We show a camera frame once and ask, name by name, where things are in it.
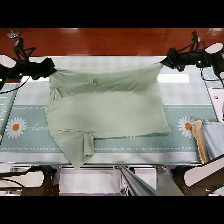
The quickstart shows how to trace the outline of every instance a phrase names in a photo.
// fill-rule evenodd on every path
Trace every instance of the white flower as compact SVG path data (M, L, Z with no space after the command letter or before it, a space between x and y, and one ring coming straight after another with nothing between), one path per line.
M8 138L17 138L26 130L26 121L19 117L14 117L6 126L6 135Z
M179 131L182 131L182 135L184 135L185 137L192 137L192 125L195 123L194 118L190 118L190 117L182 117L181 119L179 119L178 121L178 125L177 127Z

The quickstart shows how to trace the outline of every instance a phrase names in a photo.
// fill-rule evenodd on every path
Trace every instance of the wooden surface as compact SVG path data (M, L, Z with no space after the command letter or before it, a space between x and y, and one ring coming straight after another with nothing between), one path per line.
M36 47L33 56L66 55L166 55L170 47L191 43L192 32L206 46L224 41L223 28L20 28L25 47ZM15 56L15 40L0 28L0 54Z

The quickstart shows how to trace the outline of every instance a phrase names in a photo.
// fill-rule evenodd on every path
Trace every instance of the beige cloth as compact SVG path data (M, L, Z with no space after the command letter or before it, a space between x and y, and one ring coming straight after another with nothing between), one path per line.
M198 145L198 155L202 164L208 162L208 158L206 155L206 146L205 139L202 131L202 121L197 120L195 124L192 126L192 133L195 137Z

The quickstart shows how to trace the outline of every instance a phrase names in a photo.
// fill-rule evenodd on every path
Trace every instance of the orange flower center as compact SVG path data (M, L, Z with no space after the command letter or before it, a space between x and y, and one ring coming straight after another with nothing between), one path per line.
M186 124L185 124L185 128L186 128L187 130L192 130L192 125L191 125L190 123L186 123Z
M12 126L12 130L13 130L13 131L18 131L18 130L19 130L19 124L14 124L14 125Z

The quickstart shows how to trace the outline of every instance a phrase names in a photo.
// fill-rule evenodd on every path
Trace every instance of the folded cloth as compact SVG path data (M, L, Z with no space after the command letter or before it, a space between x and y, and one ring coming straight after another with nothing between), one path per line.
M198 145L198 155L199 159L202 164L208 162L207 153L206 153L206 146L205 146L205 140L204 140L204 134L202 131L202 121L197 120L192 125L192 133L195 137Z
M156 63L105 73L59 70L50 76L50 134L75 168L94 154L94 138L169 132Z
M224 123L204 121L203 133L210 160L224 154Z

